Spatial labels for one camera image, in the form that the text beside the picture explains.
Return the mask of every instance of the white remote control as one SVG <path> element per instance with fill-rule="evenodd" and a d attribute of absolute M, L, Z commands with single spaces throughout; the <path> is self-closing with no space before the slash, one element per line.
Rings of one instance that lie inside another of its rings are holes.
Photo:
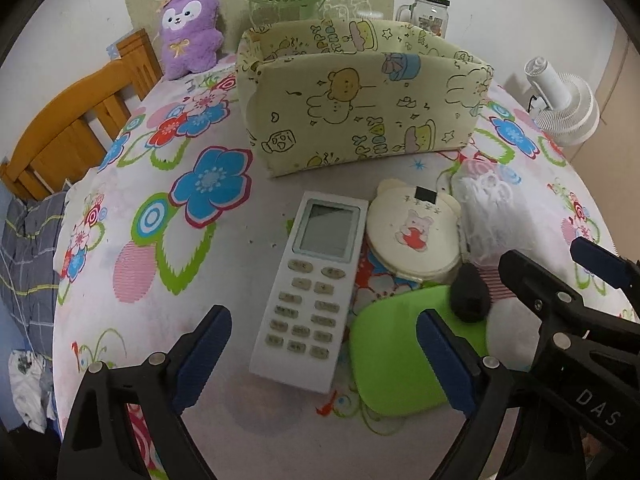
<path fill-rule="evenodd" d="M 252 373 L 329 392 L 368 207 L 366 200 L 304 194 L 255 341 Z"/>

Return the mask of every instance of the remote control button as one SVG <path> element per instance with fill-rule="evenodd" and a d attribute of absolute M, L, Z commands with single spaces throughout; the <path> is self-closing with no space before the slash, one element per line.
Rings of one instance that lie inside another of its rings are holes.
<path fill-rule="evenodd" d="M 302 260 L 289 260 L 287 265 L 289 266 L 289 269 L 295 270 L 296 272 L 304 272 L 305 274 L 314 270 L 313 265 L 309 262 L 303 262 Z"/>
<path fill-rule="evenodd" d="M 296 354 L 303 354 L 305 353 L 306 345 L 300 341 L 289 341 L 287 342 L 287 350 L 291 350 Z"/>
<path fill-rule="evenodd" d="M 316 314 L 313 314 L 313 316 L 311 316 L 311 322 L 322 326 L 335 326 L 335 319 L 331 319 L 330 317 L 316 316 Z"/>
<path fill-rule="evenodd" d="M 269 326 L 278 332 L 286 332 L 289 329 L 289 323 L 285 323 L 284 321 L 278 321 L 277 319 L 272 319 L 269 323 Z"/>
<path fill-rule="evenodd" d="M 309 337 L 311 334 L 311 330 L 304 325 L 294 325 L 291 329 L 291 333 L 293 335 L 297 335 L 298 337 Z"/>
<path fill-rule="evenodd" d="M 321 272 L 326 277 L 331 278 L 332 280 L 340 280 L 347 275 L 347 273 L 342 269 L 336 269 L 335 267 L 325 267 Z"/>
<path fill-rule="evenodd" d="M 264 342 L 269 346 L 282 346 L 282 343 L 284 343 L 284 339 L 279 335 L 267 334 Z"/>
<path fill-rule="evenodd" d="M 327 312 L 333 312 L 334 314 L 338 314 L 340 310 L 340 305 L 337 303 L 327 303 L 326 301 L 316 301 L 316 309 L 318 310 L 326 310 Z"/>
<path fill-rule="evenodd" d="M 322 332 L 321 330 L 316 330 L 314 332 L 314 339 L 321 343 L 330 343 L 334 340 L 334 335 L 330 332 Z"/>
<path fill-rule="evenodd" d="M 298 311 L 295 308 L 276 305 L 275 311 L 276 314 L 280 314 L 284 317 L 290 317 L 291 319 L 296 319 L 298 317 Z"/>
<path fill-rule="evenodd" d="M 333 285 L 329 285 L 328 283 L 322 283 L 322 282 L 316 282 L 316 284 L 314 285 L 314 292 L 316 294 L 333 294 L 334 293 L 334 286 Z"/>
<path fill-rule="evenodd" d="M 329 351 L 321 346 L 312 346 L 311 350 L 309 350 L 309 355 L 316 359 L 327 359 L 329 357 Z"/>
<path fill-rule="evenodd" d="M 281 292 L 278 294 L 280 301 L 286 301 L 287 303 L 302 303 L 302 296 L 296 296 L 295 294 L 289 294 L 288 292 Z"/>
<path fill-rule="evenodd" d="M 291 280 L 291 286 L 301 288 L 302 290 L 309 290 L 311 288 L 311 280 L 308 278 L 294 278 Z"/>

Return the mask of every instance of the beige cabinet door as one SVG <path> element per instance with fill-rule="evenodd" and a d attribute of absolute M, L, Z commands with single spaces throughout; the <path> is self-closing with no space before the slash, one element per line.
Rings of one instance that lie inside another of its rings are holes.
<path fill-rule="evenodd" d="M 620 255 L 640 260 L 640 56 L 633 44 L 598 130 L 572 165 L 598 204 Z"/>

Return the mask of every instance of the green plate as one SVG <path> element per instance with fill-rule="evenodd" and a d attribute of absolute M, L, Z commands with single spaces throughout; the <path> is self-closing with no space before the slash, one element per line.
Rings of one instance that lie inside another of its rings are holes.
<path fill-rule="evenodd" d="M 414 290 L 372 303 L 351 327 L 351 365 L 362 400 L 381 415 L 409 415 L 447 402 L 415 336 L 418 314 L 426 308 L 435 309 L 478 355 L 487 355 L 486 322 L 460 321 L 449 307 L 448 286 Z"/>

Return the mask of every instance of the gray plaid blanket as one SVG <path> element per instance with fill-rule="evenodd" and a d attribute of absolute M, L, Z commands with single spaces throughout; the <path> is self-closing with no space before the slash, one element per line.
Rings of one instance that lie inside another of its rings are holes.
<path fill-rule="evenodd" d="M 53 255 L 65 208 L 65 192 L 42 202 L 13 198 L 0 251 L 0 296 L 33 349 L 51 358 L 53 318 L 60 277 Z"/>

